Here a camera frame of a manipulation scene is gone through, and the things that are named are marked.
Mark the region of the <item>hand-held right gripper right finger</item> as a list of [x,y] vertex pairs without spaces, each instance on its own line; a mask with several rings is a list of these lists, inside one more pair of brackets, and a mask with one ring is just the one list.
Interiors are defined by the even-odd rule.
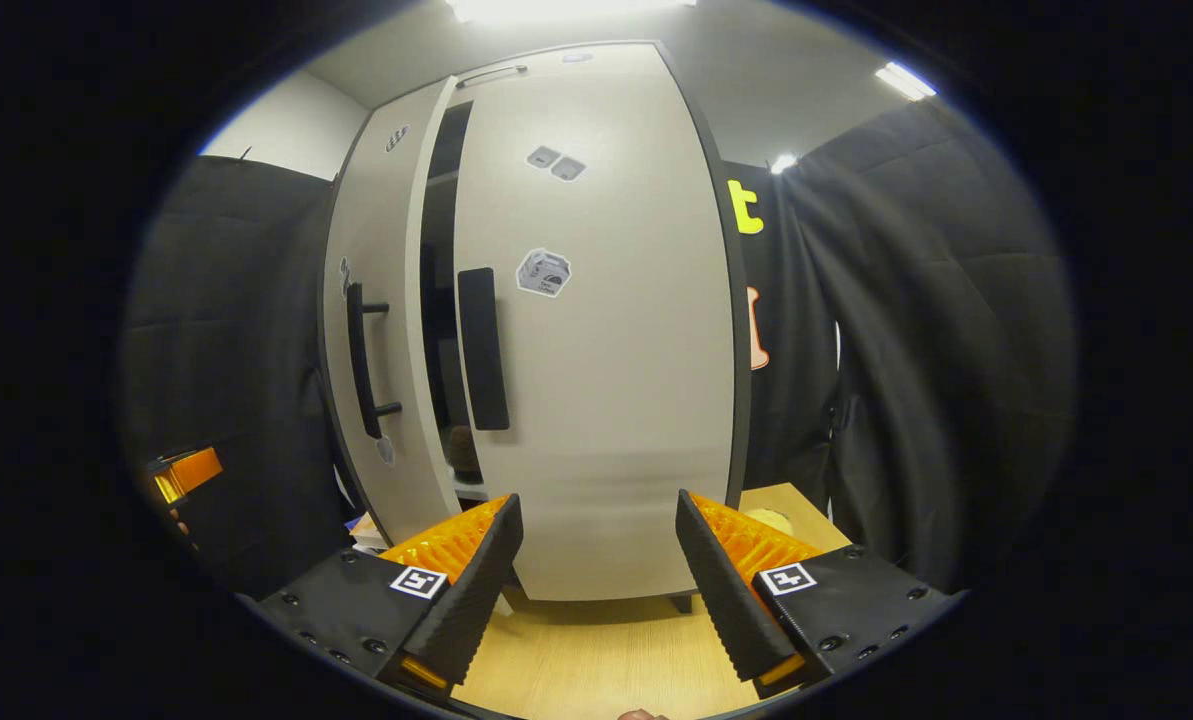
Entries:
[[866,668],[960,601],[861,544],[820,550],[688,491],[675,536],[721,646],[761,700]]

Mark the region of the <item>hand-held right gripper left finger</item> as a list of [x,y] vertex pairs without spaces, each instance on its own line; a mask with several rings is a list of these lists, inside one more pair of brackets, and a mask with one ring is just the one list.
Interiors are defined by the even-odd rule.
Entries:
[[336,550],[256,614],[350,674],[445,700],[465,682],[523,534],[520,497],[503,495],[382,553]]

